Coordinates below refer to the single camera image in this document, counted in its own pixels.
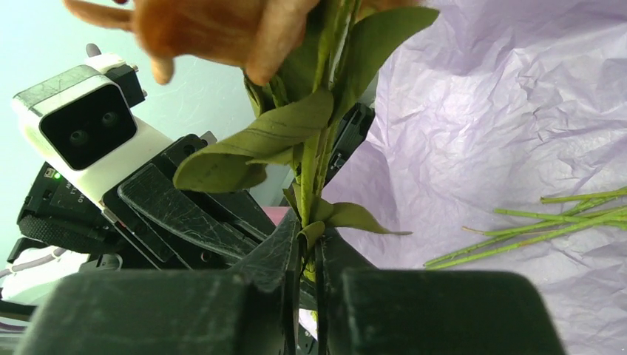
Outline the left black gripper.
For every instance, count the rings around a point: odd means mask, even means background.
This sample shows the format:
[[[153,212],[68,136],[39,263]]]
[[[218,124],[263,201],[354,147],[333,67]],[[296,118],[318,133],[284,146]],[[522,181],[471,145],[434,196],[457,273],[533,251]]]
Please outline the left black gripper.
[[[18,214],[21,236],[9,263],[48,246],[91,258],[116,254],[126,268],[222,269],[243,259],[227,270],[65,277],[36,309],[17,354],[296,353],[296,215],[288,212],[275,229],[247,191],[181,192],[171,182],[174,167],[213,138],[179,138],[107,192],[115,222],[51,165],[41,167]]]

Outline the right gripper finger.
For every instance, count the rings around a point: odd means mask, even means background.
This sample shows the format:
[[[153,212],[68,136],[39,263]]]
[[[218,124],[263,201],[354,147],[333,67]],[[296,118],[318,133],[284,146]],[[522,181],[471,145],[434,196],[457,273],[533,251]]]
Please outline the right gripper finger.
[[[563,354],[537,289],[508,271],[375,268],[330,229],[316,244],[323,354]]]

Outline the pink flower bouquet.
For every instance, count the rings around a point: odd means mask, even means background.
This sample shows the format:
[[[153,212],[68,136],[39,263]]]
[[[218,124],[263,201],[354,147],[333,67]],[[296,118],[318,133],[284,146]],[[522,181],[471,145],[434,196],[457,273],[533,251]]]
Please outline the pink flower bouquet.
[[[464,227],[464,231],[479,234],[485,237],[485,240],[428,260],[423,267],[427,270],[451,268],[599,227],[625,231],[626,204],[606,207],[609,203],[625,198],[626,187],[622,187],[605,192],[540,198],[542,204],[574,204],[559,214],[495,209],[496,214],[529,218],[535,222],[491,231]]]

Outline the purple wrapping paper sheet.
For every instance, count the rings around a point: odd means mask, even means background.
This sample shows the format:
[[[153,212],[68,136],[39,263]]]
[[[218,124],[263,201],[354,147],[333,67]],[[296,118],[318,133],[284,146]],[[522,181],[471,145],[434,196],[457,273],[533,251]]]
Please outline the purple wrapping paper sheet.
[[[342,236],[378,269],[422,270],[478,230],[557,214],[540,198],[626,185],[624,1],[435,1],[379,72],[365,142],[325,189],[409,237]],[[626,232],[580,231],[448,271],[537,289],[568,354],[626,352]]]

